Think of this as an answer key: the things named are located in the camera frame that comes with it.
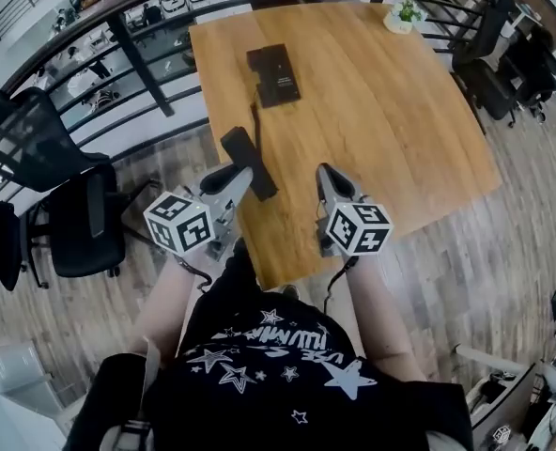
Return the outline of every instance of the gray wood plank floor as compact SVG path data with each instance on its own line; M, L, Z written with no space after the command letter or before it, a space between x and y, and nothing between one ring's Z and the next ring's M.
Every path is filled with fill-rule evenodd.
M463 343L520 362L556 353L549 298L556 286L556 97L539 126L528 113L514 129L481 113L503 186L399 241L380 259L386 282L408 326L414 351L431 380L466 388L486 371L459 363ZM165 189L189 182L218 162L209 128L179 136L117 165L125 190L148 175ZM126 214L146 232L147 191ZM46 250L36 251L44 290L22 274L14 292L0 287L0 346L32 339L62 400L81 396L108 355L127 346L131 323L165 260L161 251L127 237L121 274L63 279ZM304 299L320 304L329 275L303 279ZM331 310L361 350L345 282Z

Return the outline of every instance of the table top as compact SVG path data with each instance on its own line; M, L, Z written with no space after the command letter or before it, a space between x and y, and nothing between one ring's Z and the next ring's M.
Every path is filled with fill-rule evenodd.
M255 79L246 52L284 43L301 100L259 109L262 157L278 194L248 192L239 223L262 288L334 267L316 239L316 169L343 169L403 236L501 184L470 107L415 30L395 35L382 4L268 8L191 27L220 159L234 126L252 140Z

